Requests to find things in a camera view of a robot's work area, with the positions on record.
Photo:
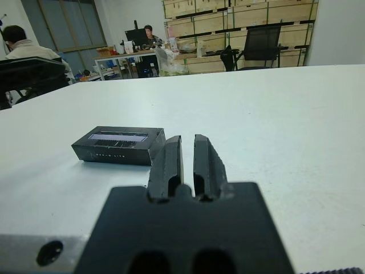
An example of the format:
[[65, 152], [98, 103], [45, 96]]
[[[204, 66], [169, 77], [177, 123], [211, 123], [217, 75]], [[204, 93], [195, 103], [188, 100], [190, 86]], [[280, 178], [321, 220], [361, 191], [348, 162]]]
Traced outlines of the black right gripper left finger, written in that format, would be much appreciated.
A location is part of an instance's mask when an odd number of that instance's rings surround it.
[[184, 182], [181, 136], [166, 140], [150, 170], [148, 196], [152, 200], [167, 200], [175, 196]]

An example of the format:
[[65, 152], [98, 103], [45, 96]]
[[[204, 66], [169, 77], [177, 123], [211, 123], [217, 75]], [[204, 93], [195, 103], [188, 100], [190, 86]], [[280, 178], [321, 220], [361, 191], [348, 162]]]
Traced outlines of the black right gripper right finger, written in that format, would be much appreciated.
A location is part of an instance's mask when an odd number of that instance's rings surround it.
[[218, 199], [228, 182], [225, 166], [208, 137], [196, 134], [193, 159], [194, 191], [198, 199]]

